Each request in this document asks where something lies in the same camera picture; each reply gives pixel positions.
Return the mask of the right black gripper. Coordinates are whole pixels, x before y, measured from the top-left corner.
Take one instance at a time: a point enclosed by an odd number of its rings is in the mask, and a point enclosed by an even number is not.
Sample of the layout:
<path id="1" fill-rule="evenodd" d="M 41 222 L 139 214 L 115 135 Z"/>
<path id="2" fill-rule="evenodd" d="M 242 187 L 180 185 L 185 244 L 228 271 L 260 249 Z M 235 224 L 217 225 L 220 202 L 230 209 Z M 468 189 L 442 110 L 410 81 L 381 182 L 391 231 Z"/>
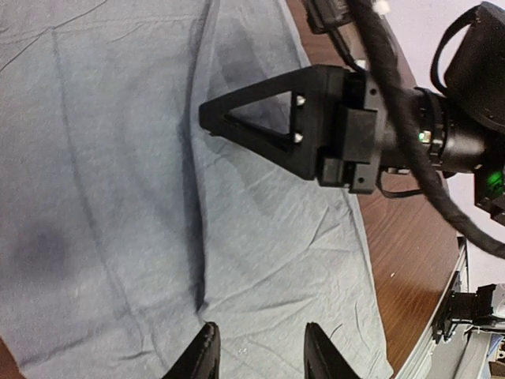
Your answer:
<path id="1" fill-rule="evenodd" d="M 370 76 L 345 71 L 335 133 L 317 175 L 321 186 L 369 194 L 383 189 L 383 173 L 410 171 L 418 182 L 410 196 L 439 196 L 441 175 L 463 173 L 473 176 L 475 195 L 504 194 L 501 133 L 427 88 L 404 91 L 402 110 L 392 112 Z"/>

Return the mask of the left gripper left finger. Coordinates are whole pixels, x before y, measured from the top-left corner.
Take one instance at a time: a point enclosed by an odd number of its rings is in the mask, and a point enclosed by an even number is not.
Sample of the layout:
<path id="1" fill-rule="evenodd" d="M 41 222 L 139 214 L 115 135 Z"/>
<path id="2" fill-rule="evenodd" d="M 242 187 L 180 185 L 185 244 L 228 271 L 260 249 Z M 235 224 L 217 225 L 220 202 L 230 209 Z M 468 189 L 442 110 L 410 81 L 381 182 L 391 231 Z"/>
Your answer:
<path id="1" fill-rule="evenodd" d="M 163 379 L 218 379 L 219 366 L 219 326 L 206 322 Z"/>

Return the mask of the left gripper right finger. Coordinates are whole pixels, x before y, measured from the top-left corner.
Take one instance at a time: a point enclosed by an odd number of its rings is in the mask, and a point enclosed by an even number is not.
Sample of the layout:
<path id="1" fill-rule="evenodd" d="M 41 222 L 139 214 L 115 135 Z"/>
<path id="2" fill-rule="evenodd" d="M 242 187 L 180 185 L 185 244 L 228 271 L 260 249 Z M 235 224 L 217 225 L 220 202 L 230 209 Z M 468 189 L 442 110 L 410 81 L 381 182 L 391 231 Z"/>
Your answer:
<path id="1" fill-rule="evenodd" d="M 313 322 L 305 328 L 304 369 L 306 379 L 359 378 L 323 329 Z"/>

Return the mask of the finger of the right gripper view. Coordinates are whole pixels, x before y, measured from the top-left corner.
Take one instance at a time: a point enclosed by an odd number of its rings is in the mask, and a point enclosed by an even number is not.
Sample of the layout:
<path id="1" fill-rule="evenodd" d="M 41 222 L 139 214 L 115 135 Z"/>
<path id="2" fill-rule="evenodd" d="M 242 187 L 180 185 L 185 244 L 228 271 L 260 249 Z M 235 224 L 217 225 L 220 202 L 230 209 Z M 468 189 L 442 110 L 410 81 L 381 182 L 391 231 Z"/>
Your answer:
<path id="1" fill-rule="evenodd" d="M 200 126 L 312 181 L 331 147 L 345 69 L 314 65 L 202 103 Z"/>

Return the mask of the grey long sleeve shirt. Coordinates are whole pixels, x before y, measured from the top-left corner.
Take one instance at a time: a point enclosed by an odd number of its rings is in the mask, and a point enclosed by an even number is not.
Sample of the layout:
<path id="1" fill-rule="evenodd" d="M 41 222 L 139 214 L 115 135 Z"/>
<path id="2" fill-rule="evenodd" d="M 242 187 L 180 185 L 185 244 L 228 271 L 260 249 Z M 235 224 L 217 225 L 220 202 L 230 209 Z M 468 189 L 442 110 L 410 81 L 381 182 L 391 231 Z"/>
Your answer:
<path id="1" fill-rule="evenodd" d="M 284 1 L 1 4 L 1 337 L 27 378 L 159 378 L 203 323 L 224 378 L 301 378 L 318 323 L 389 378 L 357 198 L 199 126 L 307 66 Z"/>

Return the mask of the aluminium front rail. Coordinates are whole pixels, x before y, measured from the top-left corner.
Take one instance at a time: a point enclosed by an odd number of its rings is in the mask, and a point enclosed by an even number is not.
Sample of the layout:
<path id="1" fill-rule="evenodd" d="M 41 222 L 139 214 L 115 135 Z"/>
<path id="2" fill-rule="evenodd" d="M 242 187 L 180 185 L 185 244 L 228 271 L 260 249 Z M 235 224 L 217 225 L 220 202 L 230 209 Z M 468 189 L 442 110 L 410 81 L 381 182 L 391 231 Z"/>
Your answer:
<path id="1" fill-rule="evenodd" d="M 461 324 L 454 319 L 456 301 L 453 299 L 457 293 L 469 291 L 469 269 L 467 240 L 462 236 L 457 237 L 458 260 L 448 285 L 438 301 L 434 314 L 428 326 L 422 332 L 412 352 L 396 374 L 396 378 L 426 378 L 432 367 L 432 358 L 436 348 L 448 344 Z"/>

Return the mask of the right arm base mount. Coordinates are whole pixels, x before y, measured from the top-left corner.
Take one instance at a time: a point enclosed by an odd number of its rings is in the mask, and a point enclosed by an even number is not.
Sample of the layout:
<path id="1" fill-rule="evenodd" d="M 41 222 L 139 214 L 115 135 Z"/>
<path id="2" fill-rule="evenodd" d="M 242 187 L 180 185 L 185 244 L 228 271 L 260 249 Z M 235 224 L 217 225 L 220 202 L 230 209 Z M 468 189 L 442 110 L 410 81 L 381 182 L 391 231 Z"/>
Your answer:
<path id="1" fill-rule="evenodd" d="M 504 284 L 478 287 L 475 293 L 451 291 L 432 324 L 436 343 L 448 342 L 458 325 L 504 334 Z"/>

